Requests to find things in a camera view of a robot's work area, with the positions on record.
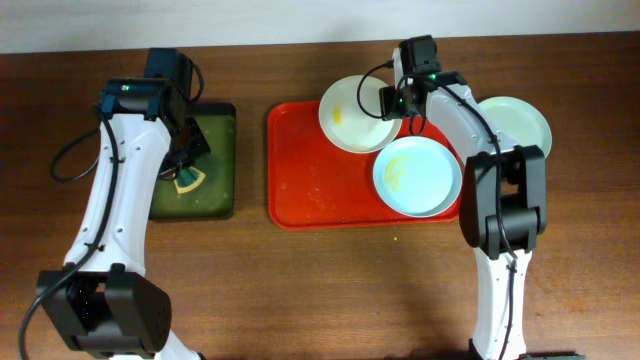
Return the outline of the white plate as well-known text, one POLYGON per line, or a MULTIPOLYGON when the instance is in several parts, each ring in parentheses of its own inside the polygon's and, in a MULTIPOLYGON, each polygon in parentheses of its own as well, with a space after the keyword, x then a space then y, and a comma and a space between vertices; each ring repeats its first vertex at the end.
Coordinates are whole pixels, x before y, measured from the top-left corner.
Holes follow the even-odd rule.
POLYGON ((381 120, 365 114, 381 114, 378 91, 387 84, 362 75, 342 78, 323 94, 318 118, 321 130, 336 147, 351 153, 373 153, 392 142, 400 132, 401 120, 381 120))

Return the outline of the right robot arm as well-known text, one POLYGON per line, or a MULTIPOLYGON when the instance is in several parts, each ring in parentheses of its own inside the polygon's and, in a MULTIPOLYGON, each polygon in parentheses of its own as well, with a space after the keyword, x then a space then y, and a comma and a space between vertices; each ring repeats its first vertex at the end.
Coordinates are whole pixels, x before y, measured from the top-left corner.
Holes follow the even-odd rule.
POLYGON ((431 36, 401 41, 387 64, 395 79, 379 92, 382 118, 421 116, 464 166, 459 224, 478 274, 470 351, 477 359, 523 359, 526 272, 547 226, 543 151, 490 121, 464 77, 442 71, 431 36))

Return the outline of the green and yellow sponge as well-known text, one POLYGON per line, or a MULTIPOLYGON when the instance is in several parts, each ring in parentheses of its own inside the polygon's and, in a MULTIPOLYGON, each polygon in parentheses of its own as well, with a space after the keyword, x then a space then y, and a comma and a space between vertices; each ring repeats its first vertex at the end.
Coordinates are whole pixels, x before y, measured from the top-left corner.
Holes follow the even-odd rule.
POLYGON ((193 191, 204 181, 206 175, 195 167, 182 169, 174 180, 174 186, 178 194, 193 191))

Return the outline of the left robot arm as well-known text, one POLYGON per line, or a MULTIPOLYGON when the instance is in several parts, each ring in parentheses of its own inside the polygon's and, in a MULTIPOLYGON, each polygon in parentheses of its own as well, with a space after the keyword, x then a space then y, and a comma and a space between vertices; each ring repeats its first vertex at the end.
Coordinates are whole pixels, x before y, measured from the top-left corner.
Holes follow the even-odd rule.
POLYGON ((175 48, 152 48, 140 78, 109 81, 95 107, 100 150, 80 230, 56 271, 40 273, 43 308, 72 351, 97 359, 198 359, 172 330, 168 294, 146 279, 153 193, 210 148, 188 114, 200 69, 175 48))

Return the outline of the light green plate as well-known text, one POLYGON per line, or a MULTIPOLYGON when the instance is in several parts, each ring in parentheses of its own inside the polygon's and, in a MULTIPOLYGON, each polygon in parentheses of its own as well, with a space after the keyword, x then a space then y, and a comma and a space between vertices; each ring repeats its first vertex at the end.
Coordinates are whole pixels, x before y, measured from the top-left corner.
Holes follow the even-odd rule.
POLYGON ((552 133, 543 114, 528 102, 515 97, 497 96, 479 103, 488 120, 522 146, 537 145, 547 158, 552 133))

